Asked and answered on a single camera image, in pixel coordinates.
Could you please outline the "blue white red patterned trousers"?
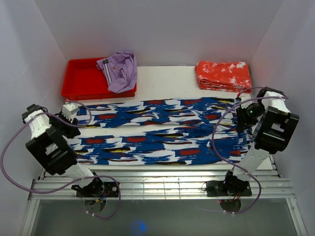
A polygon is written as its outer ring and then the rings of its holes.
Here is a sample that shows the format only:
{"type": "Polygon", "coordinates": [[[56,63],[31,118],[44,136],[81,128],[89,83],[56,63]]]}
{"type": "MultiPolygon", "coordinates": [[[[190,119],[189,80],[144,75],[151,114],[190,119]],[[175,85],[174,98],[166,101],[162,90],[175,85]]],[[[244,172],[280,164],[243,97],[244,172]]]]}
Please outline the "blue white red patterned trousers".
{"type": "Polygon", "coordinates": [[[69,139],[81,163],[207,165],[237,163],[252,131],[237,132],[234,99],[171,98],[89,105],[77,112],[86,135],[69,139]]]}

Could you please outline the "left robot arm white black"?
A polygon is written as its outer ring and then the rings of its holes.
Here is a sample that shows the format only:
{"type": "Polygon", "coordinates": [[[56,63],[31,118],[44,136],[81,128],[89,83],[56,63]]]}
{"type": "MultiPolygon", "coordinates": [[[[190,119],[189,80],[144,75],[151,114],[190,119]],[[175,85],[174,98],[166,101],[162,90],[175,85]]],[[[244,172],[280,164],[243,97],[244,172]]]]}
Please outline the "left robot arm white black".
{"type": "Polygon", "coordinates": [[[67,142],[81,134],[76,118],[78,111],[79,107],[70,102],[63,104],[54,116],[47,115],[48,110],[40,105],[27,107],[22,114],[23,123],[31,130],[31,140],[26,143],[26,148],[49,174],[78,180],[71,188],[84,197],[102,196],[104,183],[78,162],[76,152],[67,142]]]}

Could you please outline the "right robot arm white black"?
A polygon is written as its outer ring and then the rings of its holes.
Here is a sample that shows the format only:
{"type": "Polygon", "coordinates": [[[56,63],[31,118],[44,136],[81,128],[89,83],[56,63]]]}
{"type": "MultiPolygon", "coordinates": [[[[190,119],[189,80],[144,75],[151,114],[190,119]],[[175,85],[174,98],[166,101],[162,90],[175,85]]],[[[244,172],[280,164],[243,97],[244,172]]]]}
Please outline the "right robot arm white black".
{"type": "Polygon", "coordinates": [[[257,101],[243,103],[236,109],[237,131],[255,126],[253,144],[238,167],[225,175],[222,189],[227,195],[249,190],[249,181],[260,164],[271,155],[286,149],[300,120],[285,105],[284,93],[274,88],[263,87],[257,101]]]}

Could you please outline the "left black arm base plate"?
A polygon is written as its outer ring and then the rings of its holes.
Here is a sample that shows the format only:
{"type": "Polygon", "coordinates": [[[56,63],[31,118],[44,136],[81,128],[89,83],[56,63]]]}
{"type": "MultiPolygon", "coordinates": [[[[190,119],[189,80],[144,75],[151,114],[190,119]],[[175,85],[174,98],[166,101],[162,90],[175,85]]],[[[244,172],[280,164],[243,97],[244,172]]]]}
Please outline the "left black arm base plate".
{"type": "Polygon", "coordinates": [[[76,191],[76,197],[118,197],[119,183],[108,182],[94,182],[92,181],[85,187],[80,187],[78,184],[72,185],[71,189],[76,191]]]}

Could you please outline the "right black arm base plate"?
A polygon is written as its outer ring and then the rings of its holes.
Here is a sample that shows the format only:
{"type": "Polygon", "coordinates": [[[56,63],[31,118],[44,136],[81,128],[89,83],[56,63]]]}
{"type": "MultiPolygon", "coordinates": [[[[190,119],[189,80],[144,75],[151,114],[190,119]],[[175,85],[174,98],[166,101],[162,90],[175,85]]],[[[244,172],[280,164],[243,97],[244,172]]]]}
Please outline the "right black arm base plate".
{"type": "Polygon", "coordinates": [[[223,181],[218,180],[210,180],[206,181],[202,184],[201,190],[205,191],[207,193],[208,197],[249,197],[252,196],[252,191],[250,186],[248,186],[243,192],[240,192],[238,190],[232,189],[228,190],[223,185],[223,181]]]}

